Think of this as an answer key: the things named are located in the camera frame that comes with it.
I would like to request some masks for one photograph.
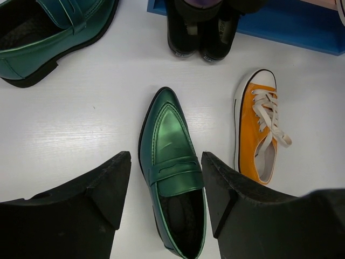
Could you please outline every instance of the green loafer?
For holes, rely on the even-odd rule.
[[[0,4],[0,77],[18,87],[45,78],[61,57],[99,40],[119,0],[7,0]]]
[[[170,88],[157,92],[147,112],[139,163],[164,246],[182,258],[198,258],[206,231],[204,183],[181,106]]]

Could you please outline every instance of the pink object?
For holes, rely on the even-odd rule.
[[[333,10],[337,10],[335,0],[302,0],[304,2],[308,2],[310,4],[316,4],[322,7],[330,8]]]

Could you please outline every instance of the black object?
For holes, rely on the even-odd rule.
[[[68,55],[74,51],[81,50],[85,47],[88,47],[88,46],[96,43],[97,41],[99,41],[102,38],[103,35],[109,29],[110,25],[112,24],[112,21],[114,20],[118,5],[119,5],[119,0],[115,1],[112,12],[111,12],[105,26],[92,39],[90,39],[86,42],[83,42],[77,46],[74,46],[74,47],[56,55],[55,57],[50,59],[48,62],[46,62],[44,65],[42,65],[36,72],[29,75],[25,79],[21,79],[21,80],[11,80],[11,79],[6,79],[6,78],[2,78],[2,79],[5,80],[7,83],[9,83],[13,86],[19,87],[19,88],[28,88],[28,87],[31,87],[31,86],[37,84],[38,82],[42,81],[46,76],[48,76],[51,72],[53,72],[54,69],[56,69],[58,67],[57,61],[59,59],[61,59],[62,57],[66,56],[66,55]]]
[[[202,156],[213,236],[221,258],[345,258],[345,189],[301,198],[276,192]]]
[[[195,22],[186,22],[177,12],[174,0],[165,0],[168,17],[168,44],[178,57],[192,56],[200,47],[200,26]]]
[[[174,0],[178,13],[188,22],[204,22],[212,19],[219,11],[222,2],[209,8],[197,8],[185,2]]]
[[[219,13],[205,22],[201,56],[208,62],[217,62],[229,54],[237,30],[240,13],[224,2]]]
[[[0,258],[109,259],[120,227],[130,154],[30,200],[0,203]]]
[[[225,0],[231,7],[241,13],[254,13],[259,11],[268,0]]]

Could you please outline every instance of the purple lens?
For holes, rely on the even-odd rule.
[[[197,8],[210,8],[220,3],[222,0],[184,0],[184,1]]]

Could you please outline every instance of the white shoelace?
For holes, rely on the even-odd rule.
[[[281,143],[284,147],[290,146],[292,144],[292,140],[278,127],[278,100],[274,97],[277,96],[277,93],[257,89],[252,91],[252,94],[255,95],[253,110],[260,118],[258,121],[260,132],[264,131],[266,127],[270,129],[268,136],[257,151],[256,156],[264,155],[273,138],[275,138],[275,140]]]

